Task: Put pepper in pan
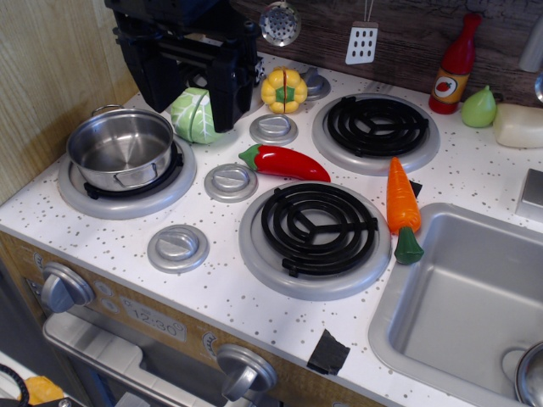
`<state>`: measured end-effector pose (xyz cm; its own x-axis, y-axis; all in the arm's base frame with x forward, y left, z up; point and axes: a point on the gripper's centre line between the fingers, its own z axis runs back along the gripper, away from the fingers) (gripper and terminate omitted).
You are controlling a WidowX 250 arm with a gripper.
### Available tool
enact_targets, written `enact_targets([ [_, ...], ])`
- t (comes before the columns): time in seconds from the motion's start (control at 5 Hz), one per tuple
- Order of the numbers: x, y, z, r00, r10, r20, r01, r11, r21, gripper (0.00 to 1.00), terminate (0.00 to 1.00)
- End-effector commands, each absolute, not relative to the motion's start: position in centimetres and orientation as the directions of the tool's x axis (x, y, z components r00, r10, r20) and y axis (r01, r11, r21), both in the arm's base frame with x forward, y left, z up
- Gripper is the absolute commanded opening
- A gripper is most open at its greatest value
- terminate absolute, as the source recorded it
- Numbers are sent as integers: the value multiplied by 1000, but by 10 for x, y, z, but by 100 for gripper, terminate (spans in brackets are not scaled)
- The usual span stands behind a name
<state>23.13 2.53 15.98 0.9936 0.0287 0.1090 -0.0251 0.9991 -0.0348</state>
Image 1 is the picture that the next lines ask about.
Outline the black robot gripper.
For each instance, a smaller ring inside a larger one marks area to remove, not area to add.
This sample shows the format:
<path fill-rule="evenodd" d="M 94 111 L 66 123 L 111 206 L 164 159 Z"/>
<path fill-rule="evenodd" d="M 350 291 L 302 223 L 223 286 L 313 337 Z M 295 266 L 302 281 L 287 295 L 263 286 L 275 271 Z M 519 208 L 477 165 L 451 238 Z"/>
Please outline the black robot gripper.
<path fill-rule="evenodd" d="M 249 111 L 260 81 L 258 25 L 229 1 L 107 1 L 114 33 L 144 101 L 164 111 L 183 92 L 180 62 L 209 69 L 215 131 Z"/>

